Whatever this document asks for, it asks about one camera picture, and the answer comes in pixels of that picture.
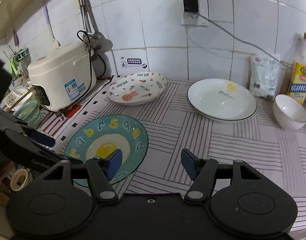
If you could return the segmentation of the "white salt bag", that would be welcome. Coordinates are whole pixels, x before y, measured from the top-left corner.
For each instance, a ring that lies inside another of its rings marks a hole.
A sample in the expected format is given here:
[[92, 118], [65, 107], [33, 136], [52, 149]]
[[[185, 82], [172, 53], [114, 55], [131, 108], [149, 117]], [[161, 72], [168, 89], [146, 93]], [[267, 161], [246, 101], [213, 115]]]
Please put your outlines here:
[[259, 53], [250, 57], [249, 90], [253, 96], [271, 99], [279, 79], [280, 64], [267, 54]]

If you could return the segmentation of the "cooking wine bottle yellow label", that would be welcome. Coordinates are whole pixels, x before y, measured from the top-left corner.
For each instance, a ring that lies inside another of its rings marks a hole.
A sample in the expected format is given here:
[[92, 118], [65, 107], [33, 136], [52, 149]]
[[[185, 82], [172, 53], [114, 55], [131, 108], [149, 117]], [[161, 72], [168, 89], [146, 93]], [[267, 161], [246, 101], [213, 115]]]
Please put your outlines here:
[[306, 33], [295, 45], [288, 63], [291, 66], [291, 72], [287, 76], [289, 85], [286, 94], [303, 105], [306, 99]]

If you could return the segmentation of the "green plastic basket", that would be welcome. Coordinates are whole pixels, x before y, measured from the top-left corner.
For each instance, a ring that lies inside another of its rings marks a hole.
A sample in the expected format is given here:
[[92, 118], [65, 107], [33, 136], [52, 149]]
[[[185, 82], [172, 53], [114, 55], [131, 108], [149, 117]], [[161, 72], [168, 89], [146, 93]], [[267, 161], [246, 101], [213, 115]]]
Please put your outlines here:
[[13, 114], [13, 116], [26, 122], [31, 127], [37, 128], [41, 122], [39, 102], [37, 100], [26, 102]]

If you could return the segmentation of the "blue fried egg plate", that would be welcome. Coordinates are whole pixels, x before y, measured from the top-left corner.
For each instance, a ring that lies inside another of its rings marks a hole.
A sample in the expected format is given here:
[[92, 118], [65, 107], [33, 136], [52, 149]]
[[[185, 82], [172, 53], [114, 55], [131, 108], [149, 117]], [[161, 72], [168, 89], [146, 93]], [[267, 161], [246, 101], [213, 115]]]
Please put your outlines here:
[[147, 131], [138, 120], [127, 115], [107, 115], [80, 128], [66, 146], [65, 155], [86, 162], [93, 157], [106, 158], [120, 149], [123, 160], [110, 180], [114, 185], [137, 170], [148, 146]]

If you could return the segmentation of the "white rice cooker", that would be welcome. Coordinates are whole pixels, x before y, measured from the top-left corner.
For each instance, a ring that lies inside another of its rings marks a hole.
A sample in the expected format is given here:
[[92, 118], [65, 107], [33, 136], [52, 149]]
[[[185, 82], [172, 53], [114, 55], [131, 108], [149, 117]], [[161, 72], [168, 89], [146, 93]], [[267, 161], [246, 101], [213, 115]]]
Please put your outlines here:
[[41, 105], [52, 112], [70, 107], [96, 84], [96, 74], [84, 42], [60, 46], [28, 66]]

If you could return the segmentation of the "rabbit carrot pattern plate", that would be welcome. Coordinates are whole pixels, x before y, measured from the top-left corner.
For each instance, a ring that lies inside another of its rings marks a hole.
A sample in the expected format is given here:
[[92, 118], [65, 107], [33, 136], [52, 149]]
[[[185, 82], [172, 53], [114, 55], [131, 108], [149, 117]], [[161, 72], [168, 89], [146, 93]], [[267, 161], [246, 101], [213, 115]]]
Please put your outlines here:
[[121, 105], [143, 105], [159, 97], [167, 84], [167, 79], [159, 73], [133, 73], [114, 81], [107, 91], [107, 97]]

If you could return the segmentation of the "black power adapter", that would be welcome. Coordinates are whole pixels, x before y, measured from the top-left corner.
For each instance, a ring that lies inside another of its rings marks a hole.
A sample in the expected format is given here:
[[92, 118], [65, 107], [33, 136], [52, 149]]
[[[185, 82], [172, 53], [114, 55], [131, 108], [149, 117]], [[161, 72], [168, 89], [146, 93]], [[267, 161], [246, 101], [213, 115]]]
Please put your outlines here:
[[199, 1], [198, 0], [183, 0], [184, 12], [199, 12]]

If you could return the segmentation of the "white ribbed bowl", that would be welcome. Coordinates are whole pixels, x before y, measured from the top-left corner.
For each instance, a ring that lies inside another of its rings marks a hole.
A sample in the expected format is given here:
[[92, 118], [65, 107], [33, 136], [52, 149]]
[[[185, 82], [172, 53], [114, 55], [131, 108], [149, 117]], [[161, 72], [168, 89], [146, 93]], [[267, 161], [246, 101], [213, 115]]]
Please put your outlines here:
[[296, 131], [306, 124], [304, 107], [285, 94], [279, 94], [274, 98], [273, 113], [282, 129]]

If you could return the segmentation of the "white cup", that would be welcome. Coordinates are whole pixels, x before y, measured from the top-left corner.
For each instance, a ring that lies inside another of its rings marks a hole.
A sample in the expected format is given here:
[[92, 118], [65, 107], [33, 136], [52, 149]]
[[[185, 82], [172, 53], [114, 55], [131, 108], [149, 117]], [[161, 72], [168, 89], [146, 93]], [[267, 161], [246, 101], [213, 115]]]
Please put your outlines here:
[[23, 189], [29, 182], [29, 174], [26, 169], [22, 168], [15, 172], [13, 175], [10, 187], [13, 191], [17, 192]]

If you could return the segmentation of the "white plate with sun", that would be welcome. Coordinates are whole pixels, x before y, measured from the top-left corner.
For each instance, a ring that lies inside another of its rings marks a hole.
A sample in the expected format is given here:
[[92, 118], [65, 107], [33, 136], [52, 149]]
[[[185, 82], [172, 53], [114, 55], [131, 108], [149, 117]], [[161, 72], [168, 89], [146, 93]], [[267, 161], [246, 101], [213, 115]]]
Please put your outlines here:
[[200, 114], [219, 122], [241, 122], [257, 109], [255, 97], [248, 89], [224, 79], [197, 81], [189, 87], [187, 97]]

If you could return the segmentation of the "hanging metal ladles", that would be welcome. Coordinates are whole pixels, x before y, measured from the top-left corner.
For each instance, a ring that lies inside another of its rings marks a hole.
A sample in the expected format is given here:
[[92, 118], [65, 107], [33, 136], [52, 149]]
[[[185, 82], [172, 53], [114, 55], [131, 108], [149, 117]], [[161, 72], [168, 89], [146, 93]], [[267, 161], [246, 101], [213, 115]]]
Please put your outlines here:
[[101, 52], [111, 50], [112, 43], [99, 31], [90, 0], [76, 0], [82, 19], [81, 39], [88, 48]]

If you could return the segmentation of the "wall warning sticker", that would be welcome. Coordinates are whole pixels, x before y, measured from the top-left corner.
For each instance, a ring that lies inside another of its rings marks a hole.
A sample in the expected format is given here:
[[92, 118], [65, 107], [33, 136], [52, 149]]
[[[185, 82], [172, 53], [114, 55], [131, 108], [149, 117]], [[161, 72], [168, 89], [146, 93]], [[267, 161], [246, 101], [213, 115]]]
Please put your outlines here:
[[146, 69], [148, 67], [147, 63], [145, 63], [141, 58], [134, 58], [134, 57], [131, 58], [121, 57], [120, 64], [122, 68], [141, 67], [143, 69]]

